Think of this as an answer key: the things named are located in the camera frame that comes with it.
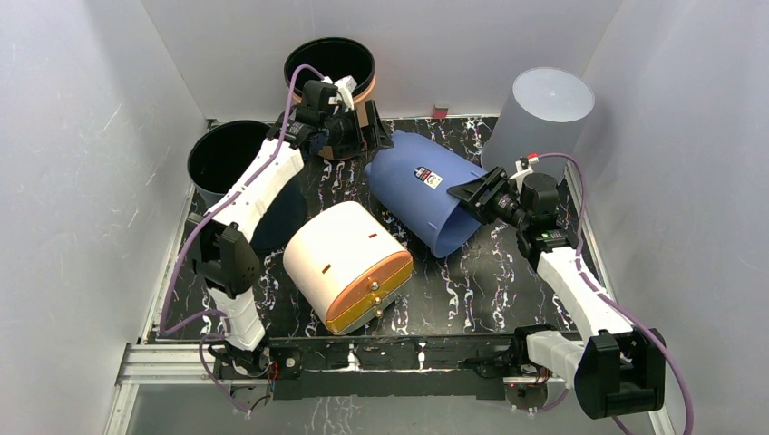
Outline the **large grey container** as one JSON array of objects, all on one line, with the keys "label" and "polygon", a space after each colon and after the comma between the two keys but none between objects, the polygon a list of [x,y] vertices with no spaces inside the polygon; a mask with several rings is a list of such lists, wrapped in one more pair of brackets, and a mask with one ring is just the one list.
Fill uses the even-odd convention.
[{"label": "large grey container", "polygon": [[521,73],[482,147],[482,168],[512,174],[521,157],[572,153],[594,105],[594,92],[574,73],[552,67]]}]

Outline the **dark navy bucket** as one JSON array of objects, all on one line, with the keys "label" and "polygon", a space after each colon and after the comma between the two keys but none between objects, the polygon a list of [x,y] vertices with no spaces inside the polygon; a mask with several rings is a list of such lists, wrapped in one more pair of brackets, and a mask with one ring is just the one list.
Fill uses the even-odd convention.
[{"label": "dark navy bucket", "polygon": [[[259,121],[232,121],[203,135],[188,156],[195,186],[190,210],[203,214],[226,194],[258,155],[271,126]],[[262,255],[284,247],[304,225],[307,203],[297,179],[291,179],[259,221],[250,245]]]}]

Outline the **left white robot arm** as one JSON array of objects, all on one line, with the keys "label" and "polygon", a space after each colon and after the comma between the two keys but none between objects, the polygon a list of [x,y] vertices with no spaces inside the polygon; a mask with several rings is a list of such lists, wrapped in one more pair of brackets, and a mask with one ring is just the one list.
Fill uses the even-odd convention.
[{"label": "left white robot arm", "polygon": [[249,377],[263,375],[271,363],[260,346],[266,328],[253,295],[259,264],[252,240],[262,221],[277,214],[281,192],[309,158],[327,150],[343,160],[391,142],[377,130],[375,106],[367,106],[369,122],[360,124],[356,86],[350,75],[305,82],[300,101],[290,101],[262,138],[246,139],[251,150],[235,159],[237,177],[229,189],[204,214],[188,216],[180,257],[204,279],[225,324],[221,338],[238,349],[235,363]]}]

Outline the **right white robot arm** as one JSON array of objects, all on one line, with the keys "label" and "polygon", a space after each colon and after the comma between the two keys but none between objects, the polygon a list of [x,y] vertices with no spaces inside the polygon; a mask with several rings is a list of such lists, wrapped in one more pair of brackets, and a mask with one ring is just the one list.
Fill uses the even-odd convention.
[{"label": "right white robot arm", "polygon": [[448,194],[483,224],[500,219],[516,230],[518,248],[554,291],[581,340],[548,326],[516,330],[502,359],[523,375],[546,368],[576,393],[593,420],[659,410],[666,360],[656,331],[644,333],[606,301],[606,291],[581,269],[579,250],[557,222],[558,183],[550,175],[501,167]]}]

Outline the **blue plastic bucket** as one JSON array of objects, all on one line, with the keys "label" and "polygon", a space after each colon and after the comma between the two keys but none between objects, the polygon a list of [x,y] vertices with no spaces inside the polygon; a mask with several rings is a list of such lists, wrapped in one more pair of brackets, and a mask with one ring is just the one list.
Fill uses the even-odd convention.
[{"label": "blue plastic bucket", "polygon": [[391,140],[393,146],[380,149],[365,166],[370,191],[433,256],[446,257],[481,226],[448,188],[484,171],[420,134],[397,130]]}]

